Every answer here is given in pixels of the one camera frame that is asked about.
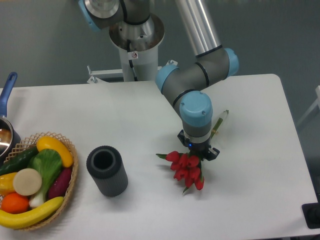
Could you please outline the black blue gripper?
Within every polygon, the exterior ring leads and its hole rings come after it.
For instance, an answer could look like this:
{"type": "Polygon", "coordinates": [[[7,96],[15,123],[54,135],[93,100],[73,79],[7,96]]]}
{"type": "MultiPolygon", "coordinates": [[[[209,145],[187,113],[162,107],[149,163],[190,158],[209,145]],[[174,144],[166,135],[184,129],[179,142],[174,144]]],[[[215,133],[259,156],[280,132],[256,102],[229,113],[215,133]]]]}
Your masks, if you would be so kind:
{"type": "Polygon", "coordinates": [[[184,147],[187,147],[191,154],[203,157],[207,161],[215,160],[220,151],[217,148],[211,147],[211,136],[203,137],[187,137],[182,129],[178,135],[178,139],[184,147]]]}

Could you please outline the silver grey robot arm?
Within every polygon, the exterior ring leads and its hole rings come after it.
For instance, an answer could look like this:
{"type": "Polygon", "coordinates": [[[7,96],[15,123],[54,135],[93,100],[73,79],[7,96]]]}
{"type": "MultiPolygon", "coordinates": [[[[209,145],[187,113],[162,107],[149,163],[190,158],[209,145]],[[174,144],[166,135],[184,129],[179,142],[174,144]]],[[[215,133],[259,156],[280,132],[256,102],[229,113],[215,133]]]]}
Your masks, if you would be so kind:
{"type": "Polygon", "coordinates": [[[216,159],[219,151],[210,143],[213,107],[203,90],[233,76],[239,60],[232,49],[222,46],[206,4],[176,1],[196,57],[185,70],[172,62],[158,66],[165,29],[148,0],[80,0],[78,5],[92,30],[109,30],[119,51],[123,80],[154,81],[182,121],[181,143],[201,159],[216,159]]]}

